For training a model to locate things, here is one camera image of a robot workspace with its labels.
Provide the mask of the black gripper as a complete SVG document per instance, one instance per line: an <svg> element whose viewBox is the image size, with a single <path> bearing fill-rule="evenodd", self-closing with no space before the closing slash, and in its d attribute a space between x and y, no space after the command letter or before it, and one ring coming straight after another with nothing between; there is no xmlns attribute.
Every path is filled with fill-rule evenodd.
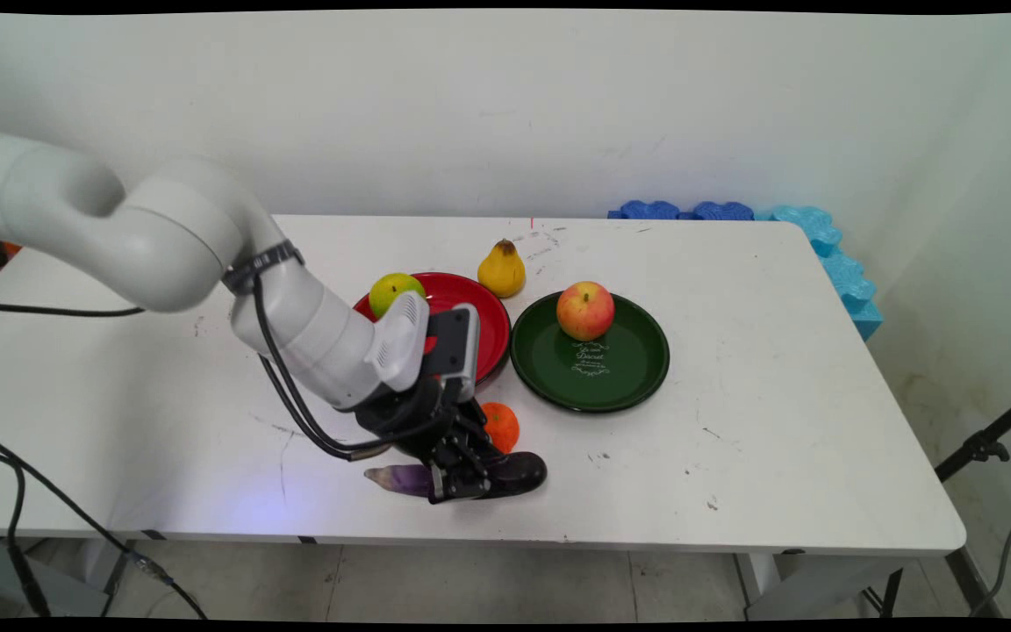
<svg viewBox="0 0 1011 632"><path fill-rule="evenodd" d="M486 431L482 409L458 401L457 389L453 380L421 377L409 391L355 408L360 427L427 464L432 504L481 499L483 479L505 483L505 453Z"/></svg>

